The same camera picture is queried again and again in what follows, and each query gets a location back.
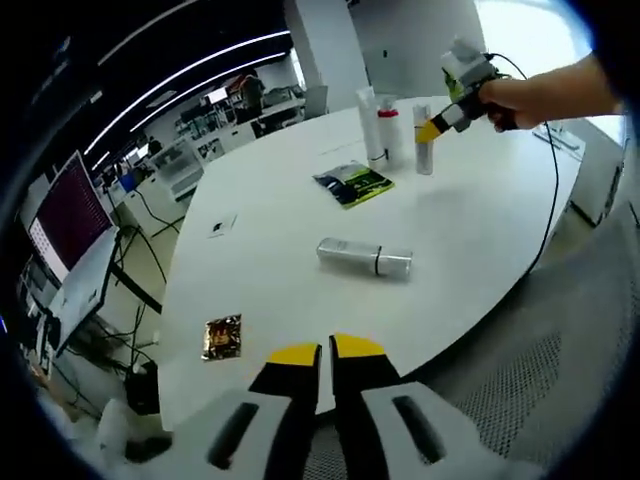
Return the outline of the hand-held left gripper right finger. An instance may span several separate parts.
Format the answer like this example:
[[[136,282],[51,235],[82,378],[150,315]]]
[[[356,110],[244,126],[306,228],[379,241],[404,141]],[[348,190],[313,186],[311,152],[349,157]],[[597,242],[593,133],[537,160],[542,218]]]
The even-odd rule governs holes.
[[[425,385],[401,380],[384,348],[330,337],[336,428],[351,479],[518,479],[474,423]]]

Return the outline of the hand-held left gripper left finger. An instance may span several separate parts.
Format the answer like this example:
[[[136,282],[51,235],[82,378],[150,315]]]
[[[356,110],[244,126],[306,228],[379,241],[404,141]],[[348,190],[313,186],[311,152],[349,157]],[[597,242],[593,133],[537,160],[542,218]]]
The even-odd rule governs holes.
[[[181,479],[300,479],[311,448],[322,346],[273,352],[246,390],[231,390],[179,429]]]

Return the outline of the person's right hand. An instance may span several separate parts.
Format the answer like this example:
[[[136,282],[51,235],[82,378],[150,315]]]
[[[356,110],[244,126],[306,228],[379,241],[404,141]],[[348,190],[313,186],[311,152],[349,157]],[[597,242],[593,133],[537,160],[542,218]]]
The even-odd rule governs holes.
[[[540,88],[534,79],[503,78],[486,82],[479,90],[487,116],[497,132],[532,129],[545,121],[538,104]]]

